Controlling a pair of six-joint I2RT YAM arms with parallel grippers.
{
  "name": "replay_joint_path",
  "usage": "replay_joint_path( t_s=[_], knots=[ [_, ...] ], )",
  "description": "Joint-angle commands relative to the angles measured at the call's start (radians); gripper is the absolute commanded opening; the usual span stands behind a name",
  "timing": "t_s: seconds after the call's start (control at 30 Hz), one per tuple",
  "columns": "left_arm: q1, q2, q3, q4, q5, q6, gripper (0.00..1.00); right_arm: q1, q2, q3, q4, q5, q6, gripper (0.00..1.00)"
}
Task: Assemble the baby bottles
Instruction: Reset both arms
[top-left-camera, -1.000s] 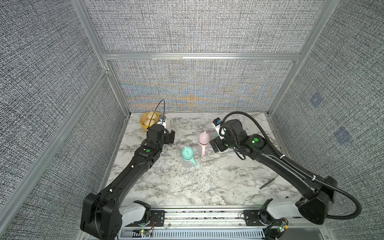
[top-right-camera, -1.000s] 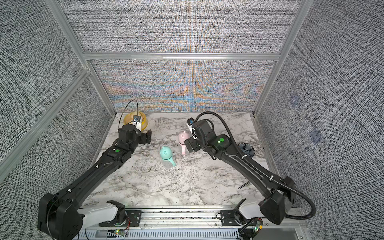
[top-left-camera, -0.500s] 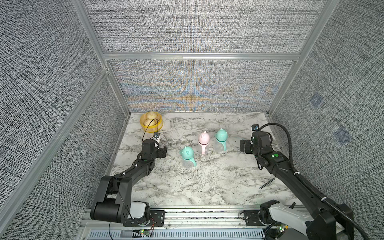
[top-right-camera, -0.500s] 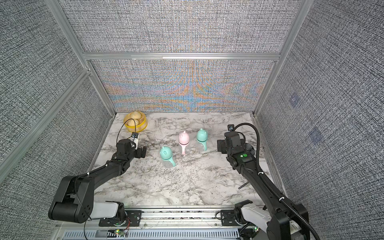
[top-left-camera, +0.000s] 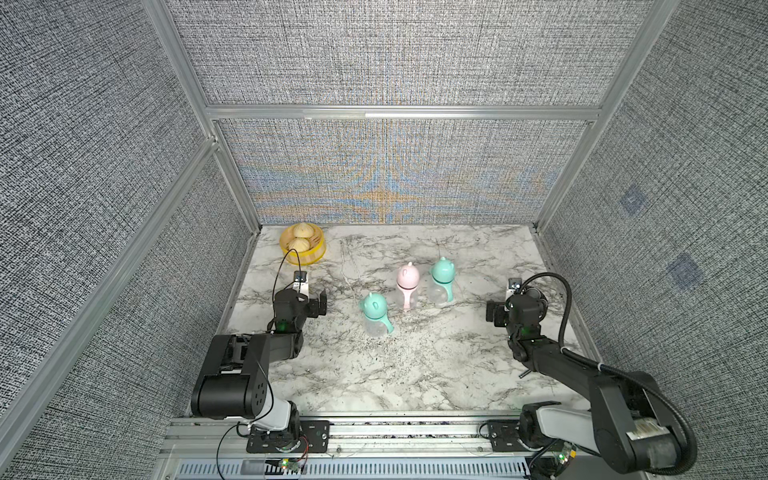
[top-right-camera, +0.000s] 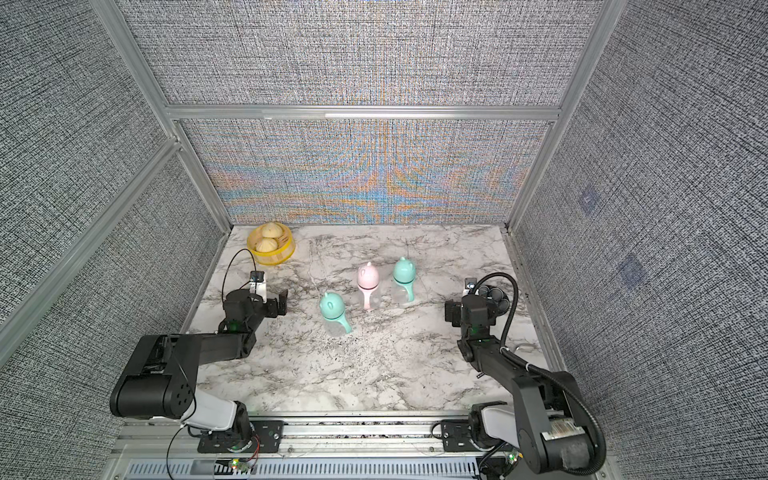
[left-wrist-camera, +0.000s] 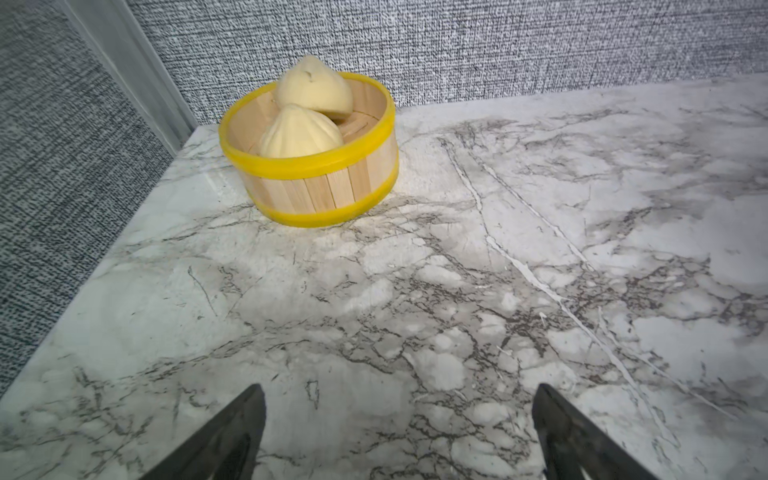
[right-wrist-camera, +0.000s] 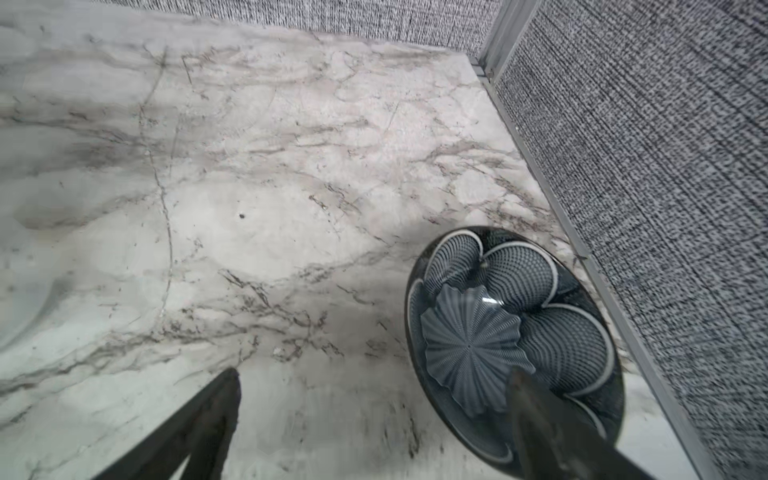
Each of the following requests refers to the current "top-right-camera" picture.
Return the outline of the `clear baby bottle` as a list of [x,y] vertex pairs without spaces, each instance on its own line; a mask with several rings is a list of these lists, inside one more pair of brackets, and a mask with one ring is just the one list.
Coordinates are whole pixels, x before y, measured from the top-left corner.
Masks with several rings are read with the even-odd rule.
[[392,299],[398,304],[408,304],[412,301],[413,289],[411,284],[393,284]]

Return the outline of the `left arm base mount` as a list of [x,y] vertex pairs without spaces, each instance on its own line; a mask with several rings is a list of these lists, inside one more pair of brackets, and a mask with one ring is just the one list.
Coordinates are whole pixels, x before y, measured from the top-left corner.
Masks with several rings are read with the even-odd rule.
[[201,454],[277,453],[283,438],[285,422],[257,420],[250,422],[244,433],[237,429],[212,431],[199,437],[197,452]]

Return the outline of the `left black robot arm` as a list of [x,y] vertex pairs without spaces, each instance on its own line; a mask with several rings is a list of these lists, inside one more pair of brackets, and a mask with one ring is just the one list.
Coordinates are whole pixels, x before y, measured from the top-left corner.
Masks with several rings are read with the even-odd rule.
[[111,393],[112,415],[175,419],[219,448],[250,447],[255,435],[247,407],[198,389],[198,369],[248,357],[263,320],[284,316],[287,302],[286,290],[265,299],[238,289],[225,296],[225,318],[214,333],[142,336]]

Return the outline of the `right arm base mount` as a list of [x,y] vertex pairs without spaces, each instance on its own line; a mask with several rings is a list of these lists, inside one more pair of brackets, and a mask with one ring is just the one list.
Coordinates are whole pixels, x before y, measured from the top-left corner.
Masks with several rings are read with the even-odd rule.
[[468,420],[444,419],[438,423],[438,437],[448,453],[488,451],[498,439],[477,433]]

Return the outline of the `mint bottle cap front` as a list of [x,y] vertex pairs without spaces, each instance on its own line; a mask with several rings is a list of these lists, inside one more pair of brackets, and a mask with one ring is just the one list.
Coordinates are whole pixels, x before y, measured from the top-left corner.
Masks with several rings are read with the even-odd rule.
[[393,269],[393,278],[400,284],[410,284],[415,280],[416,268],[414,263],[405,257],[401,257]]

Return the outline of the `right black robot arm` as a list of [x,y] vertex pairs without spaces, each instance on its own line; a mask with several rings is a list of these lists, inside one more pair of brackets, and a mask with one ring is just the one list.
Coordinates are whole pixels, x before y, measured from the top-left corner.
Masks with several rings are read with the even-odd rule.
[[445,321],[460,330],[457,345],[463,359],[512,395],[509,402],[472,405],[472,443],[492,452],[514,448],[537,474],[596,473],[607,456],[605,437],[575,379],[564,371],[537,367],[503,347],[490,331],[500,315],[492,299],[465,295],[446,301],[444,313]]

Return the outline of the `pink bottle cap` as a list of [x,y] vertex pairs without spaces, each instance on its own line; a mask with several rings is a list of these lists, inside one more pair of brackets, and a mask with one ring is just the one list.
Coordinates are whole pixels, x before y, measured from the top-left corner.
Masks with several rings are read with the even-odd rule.
[[380,283],[380,274],[375,265],[367,262],[357,271],[357,284],[363,290],[375,290]]

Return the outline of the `mint bottle cap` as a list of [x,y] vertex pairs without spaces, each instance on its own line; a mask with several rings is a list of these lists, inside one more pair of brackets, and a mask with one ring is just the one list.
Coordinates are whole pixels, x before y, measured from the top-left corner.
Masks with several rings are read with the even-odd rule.
[[400,284],[410,284],[415,280],[416,268],[414,263],[405,257],[401,257],[393,269],[393,278]]
[[334,321],[345,314],[345,302],[339,294],[325,292],[320,300],[320,310],[325,319]]

